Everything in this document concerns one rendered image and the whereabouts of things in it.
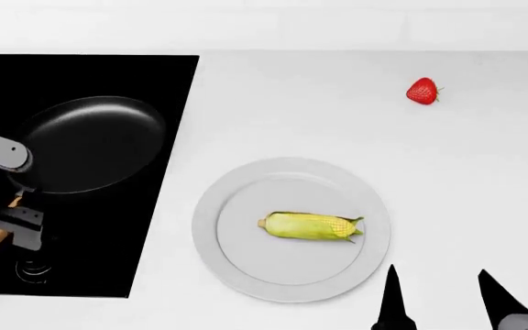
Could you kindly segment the black pan with wooden handle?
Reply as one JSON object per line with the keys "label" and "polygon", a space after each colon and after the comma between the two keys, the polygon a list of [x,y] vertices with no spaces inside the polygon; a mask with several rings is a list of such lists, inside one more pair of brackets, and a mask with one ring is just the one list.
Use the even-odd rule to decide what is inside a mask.
{"label": "black pan with wooden handle", "polygon": [[6,178],[16,192],[18,186],[34,190],[23,194],[21,205],[44,214],[43,235],[45,214],[133,178],[157,158],[166,133],[162,115],[132,98],[94,96],[57,104],[8,138],[28,148],[33,163],[27,172],[6,172]]}

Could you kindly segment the white round plate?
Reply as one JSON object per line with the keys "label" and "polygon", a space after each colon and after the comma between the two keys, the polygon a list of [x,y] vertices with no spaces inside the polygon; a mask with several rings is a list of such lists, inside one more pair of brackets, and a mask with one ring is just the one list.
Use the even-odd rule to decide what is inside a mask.
{"label": "white round plate", "polygon": [[[348,241],[272,236],[275,211],[357,219]],[[330,299],[367,280],[387,255],[391,222],[379,195],[351,172],[314,159],[254,161],[231,170],[195,207],[192,238],[202,261],[231,288],[271,302]]]}

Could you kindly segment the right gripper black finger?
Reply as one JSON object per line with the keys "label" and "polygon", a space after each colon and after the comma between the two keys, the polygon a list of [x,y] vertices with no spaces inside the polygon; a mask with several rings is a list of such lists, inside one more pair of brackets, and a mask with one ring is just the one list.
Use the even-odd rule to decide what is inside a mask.
{"label": "right gripper black finger", "polygon": [[492,330],[499,330],[501,321],[508,315],[528,314],[528,308],[484,269],[478,275],[478,285]]}
{"label": "right gripper black finger", "polygon": [[378,321],[370,330],[417,330],[415,321],[406,313],[400,280],[393,264],[389,266],[385,280]]}

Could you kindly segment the black induction cooktop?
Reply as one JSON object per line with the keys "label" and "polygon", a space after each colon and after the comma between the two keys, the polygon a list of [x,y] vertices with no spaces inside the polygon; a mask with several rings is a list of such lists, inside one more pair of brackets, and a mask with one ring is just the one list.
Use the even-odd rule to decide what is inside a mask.
{"label": "black induction cooktop", "polygon": [[[167,126],[159,155],[133,178],[45,214],[42,247],[0,244],[0,295],[130,294],[199,58],[195,55],[0,54],[0,137],[68,101],[132,98]],[[16,190],[0,170],[0,208]]]}

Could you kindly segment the corn cob with green husk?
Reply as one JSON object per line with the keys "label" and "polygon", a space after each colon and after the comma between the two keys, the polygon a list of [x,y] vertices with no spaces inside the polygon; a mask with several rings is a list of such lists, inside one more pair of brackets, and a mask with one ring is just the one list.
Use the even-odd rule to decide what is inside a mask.
{"label": "corn cob with green husk", "polygon": [[296,238],[314,241],[349,241],[351,236],[362,236],[357,229],[359,216],[349,219],[326,214],[307,214],[294,212],[273,212],[258,220],[258,227],[269,235],[280,238]]}

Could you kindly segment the red strawberry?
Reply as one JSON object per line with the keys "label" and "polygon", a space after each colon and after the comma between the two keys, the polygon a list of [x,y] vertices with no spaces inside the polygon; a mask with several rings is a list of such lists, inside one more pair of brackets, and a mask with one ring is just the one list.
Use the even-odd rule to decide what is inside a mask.
{"label": "red strawberry", "polygon": [[443,87],[437,87],[432,79],[423,77],[412,84],[406,92],[406,97],[417,104],[431,105],[439,101],[441,90]]}

